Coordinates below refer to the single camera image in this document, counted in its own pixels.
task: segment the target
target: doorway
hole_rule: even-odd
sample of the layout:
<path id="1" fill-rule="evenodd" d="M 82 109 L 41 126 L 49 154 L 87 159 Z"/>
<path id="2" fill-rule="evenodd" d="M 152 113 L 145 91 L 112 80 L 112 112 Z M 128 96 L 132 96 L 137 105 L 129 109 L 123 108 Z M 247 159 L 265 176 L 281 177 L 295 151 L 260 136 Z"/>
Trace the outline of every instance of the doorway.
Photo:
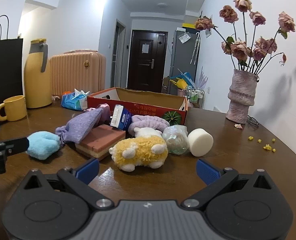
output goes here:
<path id="1" fill-rule="evenodd" d="M 126 28 L 118 20 L 115 26 L 115 39 L 113 43 L 111 63 L 111 87 L 121 87 L 123 48 Z"/>
<path id="2" fill-rule="evenodd" d="M 128 89 L 161 92 L 167 37 L 168 32 L 132 32 Z"/>

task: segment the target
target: gray refrigerator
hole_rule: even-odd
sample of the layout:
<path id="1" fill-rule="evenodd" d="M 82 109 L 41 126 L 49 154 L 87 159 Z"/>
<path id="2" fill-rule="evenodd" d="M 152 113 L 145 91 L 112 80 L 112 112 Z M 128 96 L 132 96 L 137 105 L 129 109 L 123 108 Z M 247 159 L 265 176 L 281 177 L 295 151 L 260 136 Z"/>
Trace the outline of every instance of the gray refrigerator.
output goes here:
<path id="1" fill-rule="evenodd" d="M 181 43 L 179 37 L 183 34 L 184 32 L 181 31 L 175 31 L 174 34 L 169 77 L 171 78 L 173 76 L 179 75 L 180 72 L 178 69 L 180 69 L 182 73 L 188 72 L 191 75 L 193 81 L 195 81 L 198 58 L 196 64 L 194 64 L 195 58 L 192 61 L 192 64 L 190 64 L 190 61 L 192 58 L 193 49 L 195 47 L 197 34 L 190 33 L 191 39 L 185 43 Z M 178 88 L 169 82 L 168 94 L 177 95 L 177 90 Z"/>

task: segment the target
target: wooden table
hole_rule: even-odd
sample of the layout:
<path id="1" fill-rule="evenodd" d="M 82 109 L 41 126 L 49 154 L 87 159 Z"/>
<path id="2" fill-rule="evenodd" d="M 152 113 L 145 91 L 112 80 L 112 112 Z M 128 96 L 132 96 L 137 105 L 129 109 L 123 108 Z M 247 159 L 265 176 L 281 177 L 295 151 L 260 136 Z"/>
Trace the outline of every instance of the wooden table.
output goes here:
<path id="1" fill-rule="evenodd" d="M 28 136 L 36 131 L 54 132 L 56 127 L 65 125 L 76 114 L 57 103 L 29 110 L 27 118 L 1 126 L 0 141 Z M 189 132 L 204 128 L 213 135 L 214 146 L 205 159 L 214 165 L 233 167 L 240 173 L 253 173 L 258 168 L 268 171 L 293 209 L 294 222 L 287 239 L 296 240 L 296 154 L 266 128 L 260 126 L 257 129 L 246 124 L 244 130 L 237 129 L 223 113 L 190 108 L 186 126 Z M 248 136 L 253 136 L 254 140 L 248 141 Z M 272 144 L 274 137 L 276 153 L 265 151 L 262 147 L 266 143 Z M 257 139 L 262 139 L 262 143 L 259 144 Z M 35 160 L 25 153 L 8 157 L 6 173 L 0 175 L 0 240 L 7 239 L 1 223 L 2 209 L 31 168 L 39 168 L 44 174 L 56 173 L 64 166 L 76 167 L 86 159 L 68 145 L 45 161 Z M 120 199 L 176 199 L 180 203 L 205 187 L 195 172 L 197 159 L 190 153 L 169 155 L 157 170 L 137 167 L 134 172 L 125 173 L 107 157 L 101 161 L 100 173 L 90 185 L 115 203 Z"/>

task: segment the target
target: dark brown door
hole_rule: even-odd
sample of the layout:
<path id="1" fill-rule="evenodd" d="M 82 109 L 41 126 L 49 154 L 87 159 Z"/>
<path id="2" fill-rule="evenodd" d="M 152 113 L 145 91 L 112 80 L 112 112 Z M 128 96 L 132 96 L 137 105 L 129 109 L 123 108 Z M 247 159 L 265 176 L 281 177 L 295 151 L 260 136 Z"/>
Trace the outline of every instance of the dark brown door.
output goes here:
<path id="1" fill-rule="evenodd" d="M 167 32 L 132 32 L 128 73 L 129 89 L 161 92 L 167 35 Z"/>

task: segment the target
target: fluffy blue toy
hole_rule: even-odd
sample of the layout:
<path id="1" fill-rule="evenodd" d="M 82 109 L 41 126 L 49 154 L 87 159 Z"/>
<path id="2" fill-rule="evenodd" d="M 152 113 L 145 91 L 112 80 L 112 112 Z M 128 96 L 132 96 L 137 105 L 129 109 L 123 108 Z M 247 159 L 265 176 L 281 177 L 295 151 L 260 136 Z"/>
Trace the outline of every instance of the fluffy blue toy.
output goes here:
<path id="1" fill-rule="evenodd" d="M 46 131 L 36 132 L 28 137 L 28 155 L 38 160 L 45 160 L 60 149 L 60 137 Z"/>

